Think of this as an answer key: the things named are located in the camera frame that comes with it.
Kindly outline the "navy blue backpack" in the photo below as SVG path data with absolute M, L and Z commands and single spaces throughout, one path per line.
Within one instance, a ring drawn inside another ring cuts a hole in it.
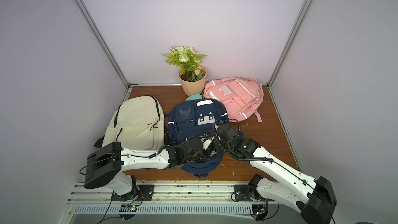
M 176 105 L 168 113 L 169 142 L 179 145 L 193 140 L 193 136 L 211 138 L 213 124 L 217 121 L 229 123 L 226 107 L 218 100 L 189 100 Z M 224 151 L 216 148 L 211 139 L 202 156 L 182 166 L 182 170 L 197 178 L 205 178 L 222 161 Z

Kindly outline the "cream white backpack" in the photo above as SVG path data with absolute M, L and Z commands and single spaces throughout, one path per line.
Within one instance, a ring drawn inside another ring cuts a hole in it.
M 120 142 L 131 150 L 159 150 L 165 144 L 164 135 L 164 112 L 159 101 L 151 95 L 139 96 L 118 107 L 94 147 Z

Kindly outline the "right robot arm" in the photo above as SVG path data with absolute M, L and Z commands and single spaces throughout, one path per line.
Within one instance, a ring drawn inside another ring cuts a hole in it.
M 230 124 L 216 122 L 212 135 L 215 146 L 231 158 L 246 162 L 273 178 L 255 175 L 247 185 L 250 198 L 271 199 L 290 207 L 308 224 L 335 223 L 333 213 L 337 199 L 329 180 L 322 176 L 315 179 L 290 167 L 258 142 L 241 137 Z

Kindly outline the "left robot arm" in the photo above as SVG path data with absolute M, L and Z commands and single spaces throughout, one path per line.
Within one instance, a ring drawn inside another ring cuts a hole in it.
M 220 152 L 209 136 L 192 136 L 185 142 L 160 150 L 123 148 L 112 142 L 87 157 L 84 187 L 106 187 L 122 196 L 134 189 L 134 178 L 126 171 L 139 169 L 176 170 L 198 159 L 209 160 Z

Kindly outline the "pink backpack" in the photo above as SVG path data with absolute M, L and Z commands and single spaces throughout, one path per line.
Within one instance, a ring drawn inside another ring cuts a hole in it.
M 230 119 L 244 121 L 252 115 L 262 122 L 258 108 L 263 102 L 262 84 L 254 78 L 228 77 L 205 85 L 204 97 L 221 102 Z

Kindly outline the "teal plastic paddle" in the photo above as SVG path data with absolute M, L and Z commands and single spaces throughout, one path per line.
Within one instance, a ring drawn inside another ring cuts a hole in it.
M 200 94 L 194 94 L 189 96 L 186 101 L 193 101 L 193 100 L 201 100 L 202 99 L 202 95 Z

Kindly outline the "beige plant pot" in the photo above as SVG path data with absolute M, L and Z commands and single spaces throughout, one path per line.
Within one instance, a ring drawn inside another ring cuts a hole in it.
M 182 89 L 187 96 L 191 96 L 194 94 L 203 94 L 206 83 L 206 69 L 201 65 L 198 66 L 198 69 L 202 72 L 203 78 L 195 82 L 184 80 L 184 74 L 182 73 L 182 71 L 179 70 L 178 72 Z

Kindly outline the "artificial green flowering plant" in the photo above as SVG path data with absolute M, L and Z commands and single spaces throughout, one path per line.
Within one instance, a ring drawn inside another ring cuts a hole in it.
M 180 78 L 187 82 L 197 82 L 205 77 L 205 72 L 200 68 L 200 64 L 207 57 L 199 54 L 193 47 L 175 46 L 170 53 L 163 54 L 166 63 L 179 67 Z

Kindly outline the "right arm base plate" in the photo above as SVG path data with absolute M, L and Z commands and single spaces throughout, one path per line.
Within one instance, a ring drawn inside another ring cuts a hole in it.
M 240 201 L 258 201 L 260 198 L 257 193 L 249 185 L 234 185 L 234 190 L 231 193 L 231 200 L 234 202 Z

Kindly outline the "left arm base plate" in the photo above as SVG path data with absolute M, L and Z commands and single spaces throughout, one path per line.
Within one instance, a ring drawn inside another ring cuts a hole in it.
M 154 185 L 145 185 L 140 184 L 137 185 L 135 190 L 132 190 L 130 193 L 127 193 L 123 196 L 119 196 L 116 193 L 113 193 L 111 200 L 112 201 L 120 201 L 120 202 L 133 202 L 133 201 L 151 201 L 154 194 Z

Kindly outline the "aluminium front rail frame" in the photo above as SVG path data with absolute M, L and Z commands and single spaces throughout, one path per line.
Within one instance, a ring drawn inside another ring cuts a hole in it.
M 113 192 L 109 189 L 86 189 L 76 184 L 58 223 L 71 224 L 83 215 L 92 217 L 94 224 L 127 224 L 135 217 L 158 215 L 220 215 L 254 220 L 264 214 L 265 220 L 270 220 L 285 206 L 271 199 L 232 201 L 234 185 L 246 185 L 245 181 L 139 181 L 140 184 L 154 185 L 151 201 L 112 201 Z

